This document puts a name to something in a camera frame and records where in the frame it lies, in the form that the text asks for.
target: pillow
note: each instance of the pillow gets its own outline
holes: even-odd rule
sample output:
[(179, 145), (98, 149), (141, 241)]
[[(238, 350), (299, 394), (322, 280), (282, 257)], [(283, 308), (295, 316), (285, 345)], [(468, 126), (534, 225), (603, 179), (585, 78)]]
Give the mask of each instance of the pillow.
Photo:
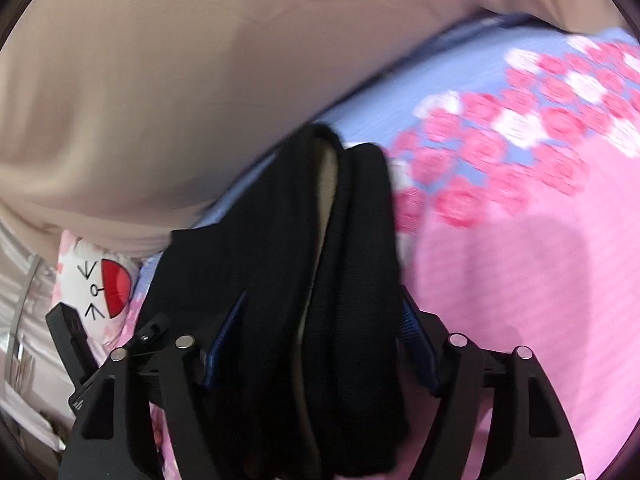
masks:
[(62, 233), (52, 306), (76, 309), (98, 362), (116, 348), (140, 267), (134, 260)]
[(611, 0), (33, 0), (0, 50), (0, 218), (50, 261), (61, 228), (150, 255), (268, 147), (479, 7), (623, 23)]

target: pink flower print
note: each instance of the pink flower print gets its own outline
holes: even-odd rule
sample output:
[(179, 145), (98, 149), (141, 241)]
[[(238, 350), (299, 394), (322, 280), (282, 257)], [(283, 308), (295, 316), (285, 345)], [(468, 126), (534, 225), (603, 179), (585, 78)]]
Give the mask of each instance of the pink flower print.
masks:
[(571, 69), (581, 74), (588, 74), (591, 72), (591, 64), (585, 57), (579, 54), (564, 54), (564, 60)]
[(562, 59), (556, 56), (550, 56), (549, 54), (543, 54), (540, 56), (538, 65), (545, 72), (549, 72), (554, 75), (566, 74), (566, 65)]
[(620, 72), (621, 76), (629, 79), (629, 81), (640, 84), (640, 72), (637, 72), (633, 68), (621, 64), (618, 66), (618, 72)]
[(620, 52), (622, 52), (623, 54), (630, 54), (632, 56), (635, 56), (636, 54), (638, 54), (638, 46), (637, 45), (631, 45), (628, 43), (622, 43), (621, 41), (617, 42), (616, 47), (618, 48), (618, 50)]
[(563, 105), (573, 103), (576, 98), (574, 90), (567, 83), (551, 76), (542, 79), (540, 92), (550, 101)]
[(507, 88), (502, 91), (502, 105), (520, 115), (526, 115), (535, 108), (537, 99), (529, 90)]
[(433, 184), (451, 168), (451, 150), (419, 148), (411, 162), (411, 178), (420, 184)]
[(420, 137), (415, 130), (406, 130), (396, 136), (389, 155), (391, 157), (396, 157), (401, 155), (403, 152), (410, 152), (417, 148), (419, 143)]
[(516, 88), (531, 88), (536, 83), (536, 76), (526, 70), (509, 67), (505, 74), (507, 83)]
[(640, 113), (640, 92), (635, 88), (631, 90), (631, 105), (636, 112)]
[(426, 197), (417, 187), (407, 187), (395, 195), (396, 230), (416, 233), (420, 227)]
[(456, 176), (438, 193), (435, 208), (446, 223), (455, 227), (473, 227), (484, 220), (484, 189), (474, 186), (462, 176)]
[(529, 205), (531, 193), (527, 188), (530, 169), (520, 164), (498, 164), (489, 173), (489, 199), (500, 204), (512, 216)]
[(620, 75), (640, 84), (640, 59), (625, 52), (623, 60), (617, 65)]
[(471, 129), (465, 137), (460, 157), (476, 170), (486, 171), (492, 164), (500, 162), (507, 152), (507, 143), (498, 134)]
[(580, 120), (585, 126), (601, 135), (607, 135), (611, 128), (611, 116), (597, 106), (581, 105)]
[(489, 126), (500, 113), (497, 99), (491, 94), (466, 93), (462, 96), (463, 116), (481, 126)]
[(429, 140), (445, 142), (460, 136), (460, 118), (441, 108), (436, 108), (422, 122), (422, 129)]
[(602, 43), (600, 49), (606, 54), (609, 60), (616, 64), (622, 61), (623, 52), (620, 47), (615, 43)]
[(625, 89), (624, 80), (610, 68), (602, 68), (596, 72), (596, 79), (602, 83), (605, 88), (613, 90), (620, 94)]
[(541, 144), (533, 153), (538, 161), (535, 173), (540, 182), (568, 196), (584, 190), (589, 167), (574, 150)]
[(599, 65), (604, 65), (609, 60), (606, 52), (604, 52), (604, 50), (602, 50), (601, 48), (599, 48), (597, 46), (588, 47), (587, 48), (587, 56), (594, 63), (597, 63)]
[(634, 118), (633, 108), (622, 97), (607, 94), (602, 98), (602, 101), (614, 117), (628, 120), (632, 120)]
[(542, 110), (542, 124), (546, 134), (569, 144), (578, 144), (584, 136), (584, 123), (565, 108), (545, 108)]

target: folded black cloth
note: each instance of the folded black cloth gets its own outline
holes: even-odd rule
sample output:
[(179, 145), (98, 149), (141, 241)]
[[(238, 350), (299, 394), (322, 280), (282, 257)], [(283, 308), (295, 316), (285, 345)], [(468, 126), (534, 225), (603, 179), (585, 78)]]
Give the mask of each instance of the folded black cloth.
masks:
[(407, 433), (386, 161), (321, 125), (286, 139), (219, 224), (173, 234), (138, 319), (197, 334), (244, 294), (212, 446), (254, 478), (388, 472)]

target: bed sheet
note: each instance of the bed sheet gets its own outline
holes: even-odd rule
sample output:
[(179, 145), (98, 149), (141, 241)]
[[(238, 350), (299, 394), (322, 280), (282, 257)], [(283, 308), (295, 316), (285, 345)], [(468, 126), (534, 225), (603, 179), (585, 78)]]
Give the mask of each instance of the bed sheet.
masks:
[[(596, 479), (640, 418), (639, 360), (626, 351), (640, 342), (640, 49), (618, 29), (586, 38), (503, 20), (428, 42), (320, 120), (345, 143), (386, 149), (418, 305), (484, 348), (531, 346)], [(200, 224), (217, 222), (266, 164)], [(158, 258), (142, 269), (121, 341)], [(415, 423), (388, 476), (398, 480), (432, 413), (411, 384), (406, 398)]]

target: pink floral pattern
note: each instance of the pink floral pattern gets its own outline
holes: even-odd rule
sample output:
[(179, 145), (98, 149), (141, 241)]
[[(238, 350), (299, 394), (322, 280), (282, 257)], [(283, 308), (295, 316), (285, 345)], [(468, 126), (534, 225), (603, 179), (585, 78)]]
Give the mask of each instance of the pink floral pattern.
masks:
[(584, 190), (589, 167), (574, 150), (543, 144), (534, 149), (534, 156), (538, 161), (535, 172), (540, 182), (568, 196)]
[(531, 88), (536, 83), (536, 76), (526, 70), (509, 67), (505, 76), (507, 83), (515, 88)]
[(634, 118), (633, 108), (622, 97), (607, 94), (602, 98), (602, 101), (612, 116), (618, 119), (628, 120), (632, 120)]
[(612, 63), (619, 63), (622, 61), (623, 52), (618, 44), (601, 43), (600, 49), (606, 54)]
[(633, 81), (636, 84), (640, 84), (640, 72), (638, 72), (638, 70), (633, 69), (625, 61), (620, 62), (619, 65), (616, 66), (616, 68), (620, 72), (620, 75), (622, 75), (623, 77), (626, 77), (627, 79), (629, 79), (630, 81)]
[(398, 192), (396, 202), (396, 230), (401, 233), (416, 233), (420, 227), (426, 196), (417, 187), (408, 187)]
[(631, 91), (631, 105), (636, 112), (640, 113), (640, 92), (636, 89)]
[(523, 88), (507, 88), (502, 91), (502, 97), (504, 107), (520, 115), (528, 114), (538, 102), (532, 92)]
[(545, 72), (549, 72), (554, 75), (566, 74), (566, 64), (562, 59), (556, 56), (550, 56), (549, 54), (543, 54), (540, 56), (538, 65)]
[(591, 63), (589, 63), (589, 61), (587, 61), (583, 56), (579, 56), (578, 54), (565, 54), (564, 59), (567, 65), (576, 72), (588, 74), (593, 71)]
[[(419, 229), (432, 189), (438, 191), (430, 208), (461, 228), (483, 222), (491, 203), (512, 216), (522, 213), (536, 182), (577, 195), (590, 168), (575, 147), (594, 134), (626, 156), (640, 156), (640, 89), (629, 83), (640, 84), (640, 48), (572, 38), (574, 52), (560, 57), (508, 51), (508, 87), (500, 97), (452, 90), (422, 106), (424, 113), (414, 111), (424, 134), (401, 132), (391, 148), (404, 168), (394, 197), (400, 233)], [(549, 107), (534, 89), (559, 105)], [(447, 141), (454, 141), (447, 149), (433, 144)], [(533, 156), (531, 166), (522, 152)], [(478, 172), (484, 176), (474, 176)]]
[(540, 93), (550, 101), (563, 105), (571, 104), (576, 100), (574, 89), (564, 81), (551, 76), (546, 76), (542, 79)]
[(489, 126), (500, 113), (498, 99), (491, 94), (466, 93), (462, 95), (463, 117), (480, 126)]
[(435, 208), (446, 223), (455, 227), (473, 227), (484, 220), (485, 191), (466, 178), (456, 176), (436, 196)]
[(445, 142), (460, 136), (460, 118), (449, 112), (436, 108), (422, 122), (422, 129), (429, 140)]
[(584, 137), (584, 123), (566, 108), (545, 108), (542, 124), (549, 137), (569, 144), (578, 144)]
[(411, 178), (420, 184), (432, 184), (450, 170), (452, 163), (451, 150), (419, 148), (411, 162)]
[(531, 200), (527, 187), (531, 170), (520, 164), (498, 164), (489, 173), (489, 200), (500, 204), (509, 214), (524, 211)]
[(597, 46), (590, 46), (589, 48), (587, 48), (587, 56), (594, 63), (597, 63), (599, 65), (604, 65), (609, 60), (607, 53)]
[(500, 162), (507, 151), (506, 141), (495, 132), (470, 130), (460, 150), (460, 157), (476, 170), (485, 171)]
[(420, 137), (415, 130), (406, 130), (398, 134), (395, 138), (389, 154), (391, 157), (398, 156), (403, 152), (410, 152), (418, 147)]
[(625, 89), (625, 81), (610, 68), (602, 68), (596, 72), (596, 79), (605, 88), (620, 94)]
[(611, 116), (594, 105), (580, 106), (580, 120), (598, 134), (606, 135), (611, 129)]

